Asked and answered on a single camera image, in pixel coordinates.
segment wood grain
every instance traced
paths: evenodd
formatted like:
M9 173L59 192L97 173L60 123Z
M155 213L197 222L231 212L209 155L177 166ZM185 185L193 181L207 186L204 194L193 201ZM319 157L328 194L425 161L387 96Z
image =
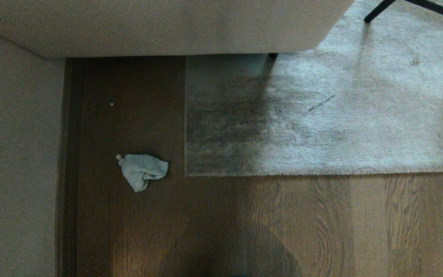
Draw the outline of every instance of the wood grain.
M88 62L78 276L443 276L443 174L184 177L184 66ZM134 193L127 153L167 176Z

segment black chair leg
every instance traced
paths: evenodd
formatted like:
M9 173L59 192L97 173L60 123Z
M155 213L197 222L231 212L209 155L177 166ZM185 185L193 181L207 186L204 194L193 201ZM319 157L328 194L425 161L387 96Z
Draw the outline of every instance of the black chair leg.
M381 12L383 12L387 7L389 7L396 0L384 0L382 1L373 11L370 12L365 17L365 22L370 23L374 18L376 18Z

